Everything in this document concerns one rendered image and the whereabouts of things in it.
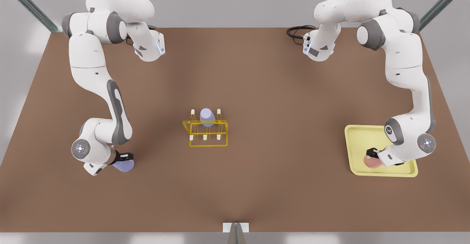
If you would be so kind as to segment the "lavender cup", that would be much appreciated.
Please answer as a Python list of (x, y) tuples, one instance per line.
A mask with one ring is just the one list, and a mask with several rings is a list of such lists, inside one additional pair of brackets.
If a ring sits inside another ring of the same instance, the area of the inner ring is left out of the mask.
[(129, 172), (134, 167), (134, 160), (116, 161), (112, 166), (121, 172)]
[(215, 124), (215, 115), (210, 109), (204, 108), (200, 112), (200, 120), (204, 127), (210, 128)]

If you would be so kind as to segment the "pink cup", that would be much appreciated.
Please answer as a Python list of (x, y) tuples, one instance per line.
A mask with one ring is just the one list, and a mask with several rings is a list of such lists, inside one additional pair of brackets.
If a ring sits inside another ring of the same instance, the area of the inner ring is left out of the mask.
[(369, 168), (378, 168), (383, 165), (380, 159), (370, 157), (370, 156), (364, 156), (364, 163), (366, 164), (367, 167)]

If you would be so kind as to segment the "pale yellow tray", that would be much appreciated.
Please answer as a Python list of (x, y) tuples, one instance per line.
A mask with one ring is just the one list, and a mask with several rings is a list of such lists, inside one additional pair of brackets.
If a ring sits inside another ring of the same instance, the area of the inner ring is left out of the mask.
[(380, 125), (348, 125), (345, 127), (346, 147), (351, 171), (359, 176), (382, 177), (416, 177), (418, 167), (416, 160), (392, 167), (369, 168), (364, 163), (366, 150), (379, 150), (392, 144)]

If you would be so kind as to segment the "silver frame post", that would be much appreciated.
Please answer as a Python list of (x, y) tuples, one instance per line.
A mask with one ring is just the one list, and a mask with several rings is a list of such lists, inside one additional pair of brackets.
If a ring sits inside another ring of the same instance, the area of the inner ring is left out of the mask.
[(420, 19), (418, 32), (421, 32), (453, 0), (438, 0)]
[(49, 32), (62, 32), (58, 27), (32, 0), (18, 0)]
[(223, 223), (222, 232), (229, 233), (228, 244), (247, 244), (245, 233), (249, 232), (249, 223)]

